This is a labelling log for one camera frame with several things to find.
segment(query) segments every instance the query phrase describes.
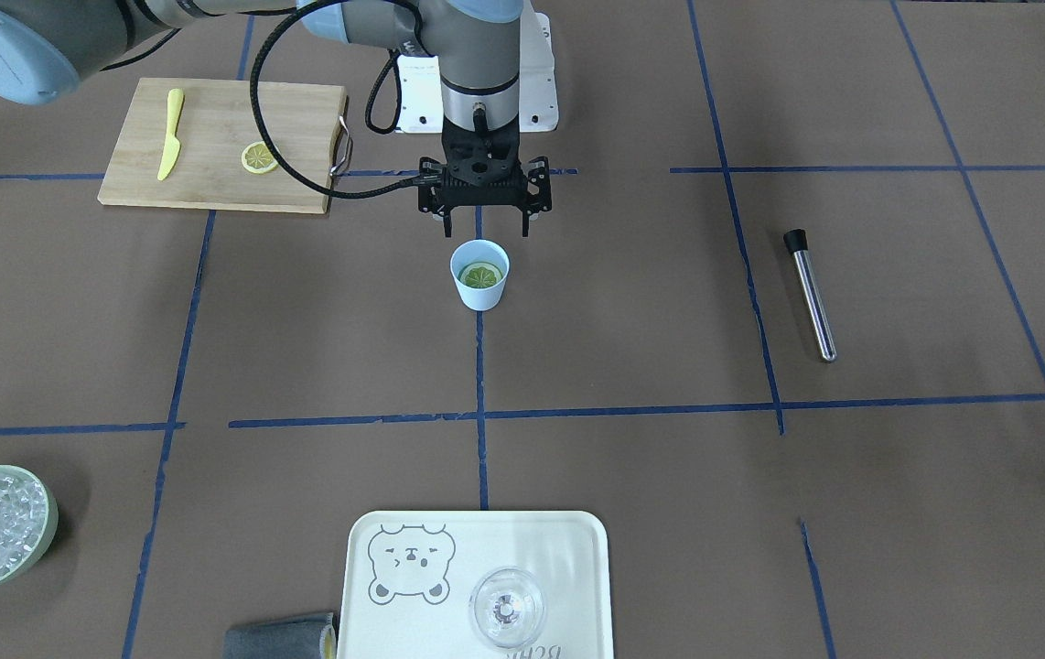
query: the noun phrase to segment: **yellow knife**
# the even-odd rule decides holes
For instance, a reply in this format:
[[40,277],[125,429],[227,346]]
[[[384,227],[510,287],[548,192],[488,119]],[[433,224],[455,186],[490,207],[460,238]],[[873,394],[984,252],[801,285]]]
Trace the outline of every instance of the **yellow knife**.
[[180,89],[168,91],[168,116],[164,128],[164,150],[160,154],[160,170],[158,181],[163,181],[177,164],[177,156],[181,154],[181,140],[177,139],[177,122],[181,120],[181,105],[185,101],[185,93]]

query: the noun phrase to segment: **towel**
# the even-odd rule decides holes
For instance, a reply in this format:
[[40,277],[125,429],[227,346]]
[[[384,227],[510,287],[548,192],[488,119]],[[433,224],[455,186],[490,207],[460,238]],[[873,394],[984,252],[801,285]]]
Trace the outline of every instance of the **towel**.
[[234,627],[222,659],[334,659],[334,613]]

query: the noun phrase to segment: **lime slice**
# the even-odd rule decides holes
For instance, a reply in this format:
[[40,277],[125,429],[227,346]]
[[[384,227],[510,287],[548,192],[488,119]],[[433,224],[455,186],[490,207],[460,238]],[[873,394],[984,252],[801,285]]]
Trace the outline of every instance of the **lime slice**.
[[251,174],[265,174],[272,168],[279,167],[275,156],[271,155],[266,142],[254,142],[241,151],[241,166]]
[[480,262],[470,263],[461,268],[457,278],[461,283],[471,288],[489,288],[503,278],[503,272],[494,263],[480,260]]

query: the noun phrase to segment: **cutting board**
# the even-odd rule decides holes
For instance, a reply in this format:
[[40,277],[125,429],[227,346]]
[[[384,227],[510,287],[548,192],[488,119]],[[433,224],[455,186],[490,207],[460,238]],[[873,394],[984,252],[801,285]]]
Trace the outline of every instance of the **cutting board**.
[[[175,87],[185,91],[177,126],[181,155],[167,179],[158,181],[165,102]],[[283,158],[308,179],[330,187],[334,140],[342,133],[339,117],[347,103],[344,88],[261,83],[258,96],[262,117]],[[99,187],[99,203],[327,212],[325,195],[292,179],[281,167],[266,174],[251,174],[241,166],[242,149],[259,139],[246,80],[141,78]]]

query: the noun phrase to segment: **blue tape line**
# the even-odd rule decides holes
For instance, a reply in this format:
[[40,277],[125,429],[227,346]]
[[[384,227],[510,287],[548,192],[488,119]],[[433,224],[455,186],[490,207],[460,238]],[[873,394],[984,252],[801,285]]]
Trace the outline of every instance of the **blue tape line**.
[[843,409],[852,407],[915,407],[933,404],[982,404],[996,402],[1045,402],[1045,394],[1004,396],[927,396],[906,399],[857,399],[829,401],[784,401],[785,409]]
[[735,183],[730,175],[730,161],[726,159],[726,144],[722,138],[722,123],[718,120],[718,108],[714,100],[714,89],[711,88],[711,70],[705,63],[705,50],[702,49],[702,34],[697,28],[697,11],[694,0],[686,0],[689,4],[689,21],[694,28],[694,46],[697,48],[697,62],[702,67],[702,83],[705,85],[705,99],[711,104],[711,120],[714,122],[714,138],[718,144],[718,157],[722,160],[722,175],[726,184],[726,196],[730,201],[730,214],[735,222],[735,233],[739,237],[739,252],[746,268],[746,289],[749,292],[749,304],[754,310],[754,322],[758,322],[758,338],[762,344],[762,363],[766,368],[766,381],[770,386],[770,400],[774,402],[775,419],[779,423],[779,433],[786,433],[786,423],[783,419],[783,405],[779,403],[779,386],[774,380],[774,364],[770,363],[770,347],[766,340],[766,326],[762,324],[762,310],[758,306],[758,292],[754,289],[754,274],[749,266],[749,254],[746,251],[746,237],[741,228],[739,214],[739,198],[735,195]]
[[[869,171],[1045,171],[1045,164],[1024,166],[762,166],[728,167],[733,174],[794,174],[794,172]],[[722,167],[669,167],[670,174],[721,174]]]
[[141,617],[141,603],[144,597],[144,582],[149,572],[149,559],[153,558],[153,541],[156,538],[156,526],[160,517],[160,498],[164,495],[165,465],[168,463],[168,454],[172,450],[173,430],[177,428],[177,410],[181,407],[181,392],[185,385],[185,368],[188,367],[188,349],[193,343],[193,327],[196,325],[196,309],[202,303],[202,283],[205,276],[205,260],[210,254],[210,237],[213,234],[213,222],[216,220],[217,212],[210,211],[205,220],[205,236],[202,238],[202,252],[196,259],[196,276],[193,279],[193,292],[188,301],[188,319],[185,321],[185,338],[181,345],[181,355],[177,359],[177,379],[172,389],[172,401],[168,404],[168,427],[164,431],[164,439],[160,442],[160,460],[158,463],[158,476],[153,494],[153,522],[149,524],[149,533],[144,535],[144,546],[141,549],[141,562],[136,575],[136,589],[133,592],[133,605],[129,610],[129,630],[124,633],[124,650],[121,659],[131,659],[133,656],[133,642],[136,640],[136,626]]
[[485,354],[482,351],[482,312],[478,312],[475,343],[478,346],[478,499],[482,510],[489,510],[489,476],[486,469],[486,387]]
[[297,426],[363,426],[367,423],[426,423],[431,421],[469,421],[472,411],[439,414],[372,414],[359,417],[306,417],[297,419],[242,419],[231,421],[230,428],[297,428]]
[[[184,423],[176,423],[182,428]],[[100,423],[95,426],[14,426],[0,428],[0,438],[22,437],[22,434],[88,434],[88,433],[148,433],[168,428],[168,423],[126,423],[126,425],[108,425]]]
[[823,646],[828,649],[828,659],[835,659],[835,640],[832,639],[832,621],[828,618],[828,605],[823,602],[823,587],[819,580],[819,566],[812,555],[811,538],[807,537],[807,522],[798,520],[798,533],[804,536],[804,554],[807,555],[807,571],[812,575],[815,605],[819,606],[819,625],[823,629]]
[[916,53],[916,46],[912,43],[912,37],[909,33],[908,26],[904,24],[904,17],[901,16],[901,9],[898,7],[896,0],[889,0],[889,7],[892,8],[892,14],[896,16],[896,22],[901,27],[901,33],[904,34],[904,41],[906,41],[909,47],[909,54],[912,55],[912,63],[916,67],[916,74],[921,75],[921,83],[925,87],[925,92],[929,94],[929,101],[933,105],[933,112],[937,114],[937,121],[942,124],[942,131],[946,134],[946,142],[950,146],[950,152],[953,154],[953,161],[957,163],[957,166],[961,173],[961,182],[966,184],[966,189],[968,195],[970,195],[970,203],[974,205],[975,213],[978,216],[978,222],[982,226],[982,233],[986,236],[986,243],[990,246],[990,253],[995,257],[995,264],[998,266],[999,275],[1003,277],[1003,284],[1006,286],[1006,291],[1009,297],[1012,297],[1012,304],[1015,305],[1015,312],[1019,316],[1019,324],[1023,325],[1023,332],[1026,334],[1027,342],[1031,345],[1031,352],[1036,363],[1039,367],[1039,373],[1042,374],[1042,379],[1045,382],[1045,361],[1042,358],[1042,351],[1039,350],[1039,343],[1034,336],[1031,331],[1031,324],[1027,321],[1026,312],[1023,309],[1023,304],[1019,301],[1019,295],[1016,292],[1015,284],[1012,282],[1012,275],[1006,269],[1006,263],[1003,263],[1003,256],[999,254],[998,245],[995,242],[995,234],[991,231],[990,225],[986,221],[986,213],[982,212],[982,205],[978,202],[978,193],[975,192],[974,183],[970,181],[970,174],[961,162],[961,154],[958,151],[957,143],[953,141],[953,133],[950,131],[950,126],[946,123],[946,114],[942,112],[942,105],[937,101],[937,94],[933,92],[933,87],[929,83],[929,75],[925,72],[925,67],[921,63],[921,55]]
[[247,37],[241,41],[241,56],[238,58],[238,78],[247,79],[247,58],[250,55],[250,42],[254,38],[254,17],[247,18]]
[[[843,409],[872,407],[916,407],[918,405],[997,404],[1045,402],[1045,393],[990,394],[990,396],[925,396],[891,397],[891,399],[843,399],[828,401],[782,401],[784,409]],[[486,411],[486,419],[552,419],[576,417],[635,417],[659,414],[716,414],[727,411],[770,411],[773,402],[666,404],[640,407],[584,407],[548,409],[504,409]],[[442,411],[435,414],[385,414],[361,417],[306,417],[294,419],[247,419],[231,421],[230,428],[288,428],[288,426],[351,426],[365,423],[429,423],[435,421],[475,421],[478,411]]]
[[963,166],[967,171],[1045,171],[1045,164],[1027,166]]
[[0,181],[101,181],[98,174],[0,174]]
[[[732,174],[794,174],[818,171],[957,171],[957,166],[762,166],[727,167]],[[720,174],[722,167],[669,167],[670,174]]]
[[549,419],[563,417],[638,417],[656,414],[715,414],[720,411],[770,411],[773,402],[730,404],[661,404],[644,407],[572,407],[553,409],[513,409],[486,413],[486,419]]

